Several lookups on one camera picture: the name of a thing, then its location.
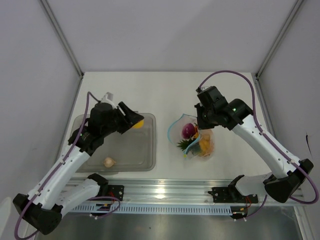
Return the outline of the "yellow toy lemon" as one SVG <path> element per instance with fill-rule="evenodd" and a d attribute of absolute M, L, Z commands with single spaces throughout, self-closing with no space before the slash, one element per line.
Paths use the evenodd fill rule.
<path fill-rule="evenodd" d="M 144 126 L 144 120 L 139 121 L 135 125 L 132 126 L 132 129 L 140 129 Z"/>

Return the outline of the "purple toy onion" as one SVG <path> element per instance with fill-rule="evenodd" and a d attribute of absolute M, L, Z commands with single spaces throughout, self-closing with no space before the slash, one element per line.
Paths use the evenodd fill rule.
<path fill-rule="evenodd" d="M 184 139 L 190 139 L 196 134 L 195 126 L 192 123 L 187 123 L 183 126 L 181 136 Z"/>

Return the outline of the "clear zip top bag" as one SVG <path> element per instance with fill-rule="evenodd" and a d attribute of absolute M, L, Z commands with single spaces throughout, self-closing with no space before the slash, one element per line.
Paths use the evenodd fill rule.
<path fill-rule="evenodd" d="M 189 140 L 189 139 L 184 139 L 182 137 L 183 126 L 188 123 L 192 123 L 192 124 L 196 123 L 197 124 L 197 118 L 195 116 L 192 116 L 189 114 L 182 114 L 182 116 L 178 120 L 173 122 L 170 125 L 170 127 L 168 128 L 167 138 L 168 138 L 169 142 L 172 145 L 174 145 L 175 147 L 177 147 L 177 143 L 180 142 L 181 140 Z M 205 134 L 211 135 L 212 140 L 214 142 L 214 150 L 215 150 L 215 141 L 214 141 L 213 131 L 211 129 L 205 129 L 205 130 L 198 129 L 198 133 L 199 133 L 199 136 L 197 139 L 195 139 L 198 143 L 199 143 L 199 140 L 201 139 L 202 135 L 205 135 Z M 185 159 L 192 159 L 192 158 L 207 159 L 213 154 L 213 153 L 211 153 L 210 155 L 203 157 L 203 156 L 200 156 L 200 153 L 199 154 L 192 154 L 191 152 L 184 153 L 180 148 L 178 148 L 178 149 L 183 153 L 183 157 Z"/>

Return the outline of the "orange toy pineapple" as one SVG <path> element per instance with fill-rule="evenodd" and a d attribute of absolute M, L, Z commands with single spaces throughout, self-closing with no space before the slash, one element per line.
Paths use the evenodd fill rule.
<path fill-rule="evenodd" d="M 202 150 L 199 143 L 195 139 L 183 139 L 177 143 L 177 147 L 184 153 L 192 153 L 193 155 L 199 154 Z"/>

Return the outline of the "beige toy garlic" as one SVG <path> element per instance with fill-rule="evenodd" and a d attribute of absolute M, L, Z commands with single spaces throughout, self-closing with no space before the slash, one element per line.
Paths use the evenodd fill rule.
<path fill-rule="evenodd" d="M 111 168 L 113 167 L 117 162 L 112 159 L 111 157 L 106 157 L 104 160 L 103 160 L 103 165 L 106 167 L 106 168 Z"/>

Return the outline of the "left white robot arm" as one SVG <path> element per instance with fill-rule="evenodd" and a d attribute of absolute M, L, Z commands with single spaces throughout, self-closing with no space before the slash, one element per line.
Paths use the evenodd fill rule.
<path fill-rule="evenodd" d="M 73 190 L 62 192 L 74 173 L 94 152 L 103 145 L 107 136 L 123 134 L 144 117 L 123 102 L 113 107 L 107 102 L 98 102 L 86 109 L 80 127 L 73 132 L 67 147 L 36 187 L 28 194 L 19 193 L 13 205 L 19 213 L 18 222 L 25 220 L 43 235 L 50 234 L 62 218 L 75 207 L 89 200 L 119 201 L 109 195 L 109 181 L 93 173 Z"/>

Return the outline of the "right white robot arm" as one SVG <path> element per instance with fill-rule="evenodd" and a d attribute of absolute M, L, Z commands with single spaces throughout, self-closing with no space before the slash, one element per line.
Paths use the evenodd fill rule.
<path fill-rule="evenodd" d="M 195 105 L 199 130 L 222 126 L 242 138 L 267 164 L 270 173 L 239 175 L 228 185 L 228 196 L 239 202 L 248 195 L 268 195 L 279 203 L 292 198 L 314 165 L 299 159 L 283 147 L 265 128 L 253 110 L 241 99 L 227 102 L 215 86 L 196 90 Z"/>

